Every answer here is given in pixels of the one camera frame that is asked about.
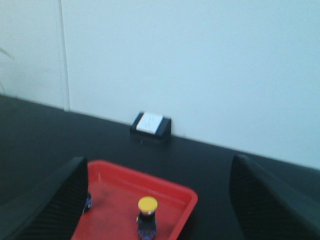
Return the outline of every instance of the small black box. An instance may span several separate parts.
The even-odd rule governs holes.
[[[152,141],[156,143],[163,143],[171,137],[171,119],[163,117],[159,123],[155,132],[149,132],[137,128],[140,120],[143,118],[144,114],[150,114],[145,112],[140,112],[134,123],[130,127],[130,135],[141,140]]]

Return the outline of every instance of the white label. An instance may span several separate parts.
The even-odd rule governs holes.
[[[145,112],[136,125],[136,129],[138,131],[155,134],[163,118],[162,115]]]

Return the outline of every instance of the black table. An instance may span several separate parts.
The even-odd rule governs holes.
[[[195,190],[199,200],[179,239],[245,239],[229,196],[232,159],[241,152],[176,136],[165,144],[141,142],[130,137],[129,129],[129,125],[0,96],[0,204],[71,158],[84,156]],[[296,175],[291,164],[247,155],[274,172],[286,169],[281,172],[284,179]],[[296,187],[303,188],[306,181]]]

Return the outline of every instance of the red tray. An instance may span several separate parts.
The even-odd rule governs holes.
[[[159,203],[155,240],[176,240],[198,201],[188,187],[104,160],[90,162],[88,175],[93,204],[72,240],[139,240],[138,201],[144,196]]]

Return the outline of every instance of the yellow button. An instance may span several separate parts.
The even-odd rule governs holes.
[[[158,201],[152,196],[144,196],[138,202],[138,208],[141,212],[151,213],[158,207]]]

